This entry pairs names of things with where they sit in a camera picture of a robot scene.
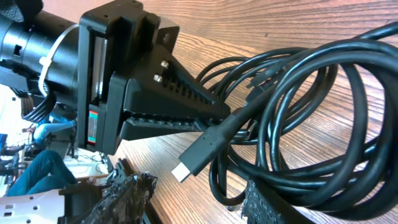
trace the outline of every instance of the wire bundle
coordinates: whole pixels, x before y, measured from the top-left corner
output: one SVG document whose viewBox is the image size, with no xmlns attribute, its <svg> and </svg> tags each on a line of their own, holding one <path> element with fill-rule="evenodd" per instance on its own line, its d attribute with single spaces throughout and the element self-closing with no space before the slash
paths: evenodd
<svg viewBox="0 0 398 224">
<path fill-rule="evenodd" d="M 241 121 L 239 127 L 231 127 L 237 130 L 231 144 L 211 162 L 209 178 L 215 198 L 227 206 L 238 205 L 245 198 L 244 192 L 235 198 L 226 197 L 228 169 L 246 180 L 260 178 L 292 205 L 337 218 L 365 220 L 393 208 L 397 203 L 398 189 L 398 94 L 394 89 L 398 86 L 398 49 L 377 40 L 397 33 L 398 22 L 394 22 L 353 39 L 339 40 L 316 49 L 292 47 L 271 50 L 253 58 L 224 58 L 207 66 L 197 76 L 202 85 L 227 73 L 209 88 L 219 100 L 225 101 L 248 78 L 252 78 L 251 85 L 255 86 L 251 93 L 254 97 L 237 113 Z M 213 68 L 228 62 L 241 63 L 205 77 Z M 317 109 L 333 86 L 338 65 L 345 71 L 353 94 L 353 130 L 346 153 L 315 165 L 289 169 L 279 150 L 280 137 Z M 354 65 L 372 73 L 384 87 L 382 129 L 377 138 L 367 143 L 368 103 Z M 317 77 L 310 89 L 289 106 L 301 84 L 316 71 Z M 249 139 L 241 136 L 248 131 L 242 128 L 247 122 L 249 125 L 257 124 Z M 214 124 L 202 122 L 201 125 Z M 255 165 L 233 149 L 233 145 L 249 144 L 257 145 Z M 267 164 L 266 144 L 272 170 Z M 362 162 L 368 162 L 366 167 L 354 171 Z M 377 193 L 362 202 L 379 182 L 383 185 Z"/>
</svg>

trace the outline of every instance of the silver screw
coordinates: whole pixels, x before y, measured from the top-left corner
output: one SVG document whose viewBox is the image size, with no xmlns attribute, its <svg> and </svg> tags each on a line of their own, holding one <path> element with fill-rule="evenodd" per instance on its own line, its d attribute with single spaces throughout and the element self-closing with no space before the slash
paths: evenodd
<svg viewBox="0 0 398 224">
<path fill-rule="evenodd" d="M 154 75 L 154 80 L 157 82 L 162 82 L 163 77 L 161 77 L 160 75 Z"/>
<path fill-rule="evenodd" d="M 163 60 L 162 63 L 160 63 L 160 65 L 161 65 L 162 67 L 164 67 L 165 69 L 168 69 L 168 68 L 169 68 L 169 63 L 166 62 L 165 60 Z"/>
</svg>

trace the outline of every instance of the person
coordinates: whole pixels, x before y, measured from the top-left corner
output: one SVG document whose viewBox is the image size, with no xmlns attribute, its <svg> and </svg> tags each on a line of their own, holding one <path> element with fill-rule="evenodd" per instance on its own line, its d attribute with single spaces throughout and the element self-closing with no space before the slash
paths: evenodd
<svg viewBox="0 0 398 224">
<path fill-rule="evenodd" d="M 6 196 L 37 194 L 76 183 L 75 176 L 63 163 L 61 156 L 55 151 L 46 150 L 37 155 Z"/>
<path fill-rule="evenodd" d="M 59 123 L 50 123 L 50 116 Z M 57 114 L 51 112 L 50 115 L 37 123 L 35 126 L 22 129 L 22 132 L 33 134 L 35 145 L 40 149 L 44 149 L 45 139 L 50 133 L 72 128 L 74 126 L 76 126 L 75 120 L 68 120 L 63 116 L 58 116 Z"/>
</svg>

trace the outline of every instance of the wood grain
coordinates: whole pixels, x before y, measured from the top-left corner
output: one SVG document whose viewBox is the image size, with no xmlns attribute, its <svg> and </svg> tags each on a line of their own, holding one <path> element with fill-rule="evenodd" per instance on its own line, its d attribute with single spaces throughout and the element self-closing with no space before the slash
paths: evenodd
<svg viewBox="0 0 398 224">
<path fill-rule="evenodd" d="M 87 10 L 109 0 L 45 0 L 45 10 L 78 22 Z M 174 55 L 192 74 L 223 57 L 252 57 L 282 47 L 317 47 L 347 39 L 398 18 L 398 1 L 374 0 L 145 0 L 144 9 L 171 19 L 181 31 Z M 388 38 L 398 45 L 397 38 Z M 362 72 L 369 107 L 368 139 L 380 131 L 384 95 L 378 81 Z M 310 76 L 295 99 L 310 87 Z M 240 107 L 249 90 L 239 86 L 228 98 L 232 108 Z M 353 105 L 347 77 L 340 72 L 335 85 L 317 111 L 280 141 L 280 148 L 296 168 L 314 164 L 345 152 L 351 135 Z M 126 157 L 139 170 L 159 177 L 152 201 L 165 223 L 245 223 L 240 212 L 227 212 L 213 198 L 208 186 L 208 167 L 197 177 L 179 184 L 171 175 L 178 156 L 197 138 L 198 133 L 123 141 L 118 157 Z M 254 147 L 236 147 L 240 155 L 253 162 Z M 236 175 L 228 177 L 228 193 L 235 196 L 246 182 Z M 322 213 L 298 208 L 317 223 L 349 223 Z M 374 220 L 356 223 L 397 223 L 398 209 Z"/>
</svg>

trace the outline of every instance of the cable connector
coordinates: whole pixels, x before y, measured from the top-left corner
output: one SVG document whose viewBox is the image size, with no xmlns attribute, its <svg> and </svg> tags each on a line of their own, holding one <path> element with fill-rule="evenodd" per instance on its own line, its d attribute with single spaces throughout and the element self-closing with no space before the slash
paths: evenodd
<svg viewBox="0 0 398 224">
<path fill-rule="evenodd" d="M 172 171 L 173 175 L 179 182 L 183 182 L 190 174 L 198 175 L 228 147 L 240 127 L 241 122 L 234 114 L 229 115 L 221 124 L 209 127 L 181 154 L 181 163 Z"/>
</svg>

